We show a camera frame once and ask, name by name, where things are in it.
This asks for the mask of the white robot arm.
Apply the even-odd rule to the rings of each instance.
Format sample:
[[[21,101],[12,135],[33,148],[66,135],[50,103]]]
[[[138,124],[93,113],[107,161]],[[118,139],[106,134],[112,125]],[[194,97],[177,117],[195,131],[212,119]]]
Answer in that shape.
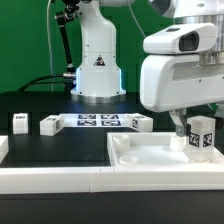
[[[65,17],[80,19],[82,63],[74,72],[74,98],[110,103],[125,95],[116,64],[116,28],[99,8],[121,7],[135,0],[76,0]],[[175,24],[146,37],[148,57],[140,75],[140,101],[150,111],[170,113],[176,133],[190,130],[187,108],[224,101],[224,0],[148,0]]]

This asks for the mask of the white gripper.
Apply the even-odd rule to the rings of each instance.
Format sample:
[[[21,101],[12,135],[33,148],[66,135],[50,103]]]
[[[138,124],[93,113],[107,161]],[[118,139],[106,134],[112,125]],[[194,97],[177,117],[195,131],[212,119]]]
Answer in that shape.
[[[175,132],[184,137],[186,109],[224,100],[224,65],[199,64],[198,55],[150,55],[141,67],[140,100],[154,112],[170,111]]]

